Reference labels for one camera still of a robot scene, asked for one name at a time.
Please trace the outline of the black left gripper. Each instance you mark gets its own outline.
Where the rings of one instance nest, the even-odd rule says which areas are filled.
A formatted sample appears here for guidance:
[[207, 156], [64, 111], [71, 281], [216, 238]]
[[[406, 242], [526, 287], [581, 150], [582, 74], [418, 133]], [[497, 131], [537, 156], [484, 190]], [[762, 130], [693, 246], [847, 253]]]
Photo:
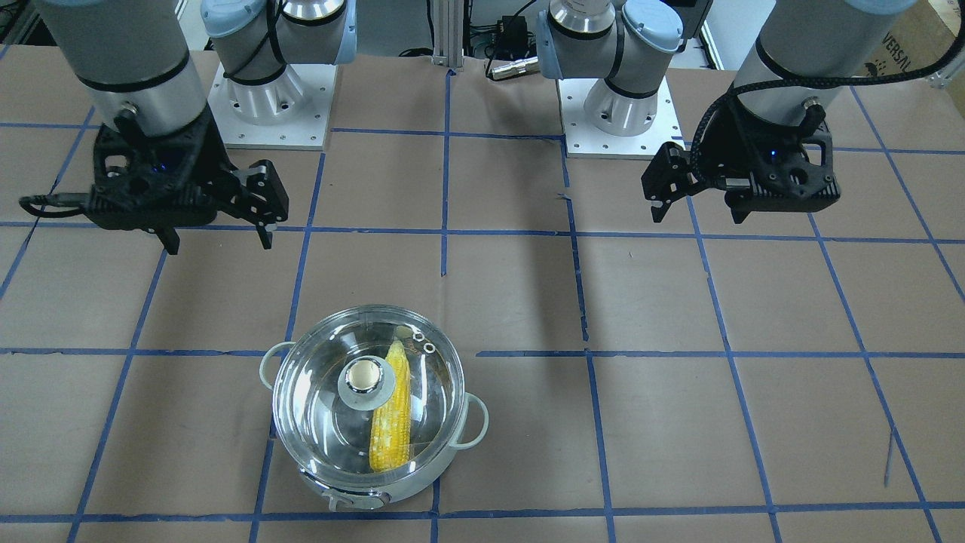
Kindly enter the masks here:
[[816, 97], [801, 103], [802, 120], [792, 126], [755, 117], [734, 97], [721, 106], [691, 154], [665, 142], [641, 175], [642, 191], [655, 223], [672, 203], [709, 188], [723, 190], [734, 224], [751, 213], [815, 213], [841, 199], [833, 169], [833, 139], [825, 109]]

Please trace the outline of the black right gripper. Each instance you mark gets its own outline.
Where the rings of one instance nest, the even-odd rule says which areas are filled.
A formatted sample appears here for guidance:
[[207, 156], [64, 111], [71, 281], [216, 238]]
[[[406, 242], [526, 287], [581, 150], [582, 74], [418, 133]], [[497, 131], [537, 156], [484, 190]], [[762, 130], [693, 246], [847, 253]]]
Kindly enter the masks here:
[[256, 227], [263, 250], [289, 219], [290, 200], [269, 159], [235, 170], [209, 106], [173, 133], [149, 137], [139, 110], [124, 104], [104, 124], [93, 148], [93, 185], [81, 205], [103, 229], [155, 230], [171, 256], [179, 254], [176, 228], [207, 225], [227, 213]]

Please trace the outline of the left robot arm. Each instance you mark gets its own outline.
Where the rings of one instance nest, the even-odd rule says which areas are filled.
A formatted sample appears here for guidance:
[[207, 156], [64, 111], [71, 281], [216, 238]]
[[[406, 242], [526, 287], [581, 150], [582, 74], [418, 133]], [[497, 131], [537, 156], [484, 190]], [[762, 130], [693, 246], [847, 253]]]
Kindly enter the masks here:
[[[826, 107], [910, 7], [776, 2], [690, 149], [666, 142], [642, 173], [652, 219], [662, 221], [672, 203], [706, 189], [724, 192], [735, 223], [754, 212], [815, 213], [837, 203]], [[551, 1], [535, 34], [542, 75], [592, 79], [590, 120], [630, 137], [647, 130], [685, 31], [678, 11], [662, 1]]]

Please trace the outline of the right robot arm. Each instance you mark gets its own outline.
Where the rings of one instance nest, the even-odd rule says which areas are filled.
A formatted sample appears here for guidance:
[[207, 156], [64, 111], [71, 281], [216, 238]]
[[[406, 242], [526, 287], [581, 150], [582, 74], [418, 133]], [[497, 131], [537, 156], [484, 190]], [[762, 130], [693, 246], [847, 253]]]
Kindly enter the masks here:
[[[84, 193], [24, 196], [38, 219], [85, 216], [140, 230], [173, 255], [179, 228], [226, 213], [266, 250], [290, 200], [268, 159], [232, 164], [170, 1], [37, 1], [35, 9], [101, 116], [93, 183]], [[296, 66], [337, 66], [357, 51], [352, 1], [204, 1], [204, 31], [226, 79], [227, 104], [250, 126], [307, 106]]]

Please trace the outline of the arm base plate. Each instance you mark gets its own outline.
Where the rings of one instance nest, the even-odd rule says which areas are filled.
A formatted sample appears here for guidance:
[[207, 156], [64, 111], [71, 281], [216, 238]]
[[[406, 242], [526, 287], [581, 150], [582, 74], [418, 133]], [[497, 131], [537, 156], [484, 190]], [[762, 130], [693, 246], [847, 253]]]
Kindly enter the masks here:
[[617, 95], [602, 79], [562, 79], [557, 87], [569, 157], [651, 159], [665, 143], [685, 144], [666, 79], [644, 99]]
[[338, 74], [334, 65], [289, 65], [276, 80], [247, 86], [218, 69], [208, 104], [222, 141], [237, 150], [322, 152]]

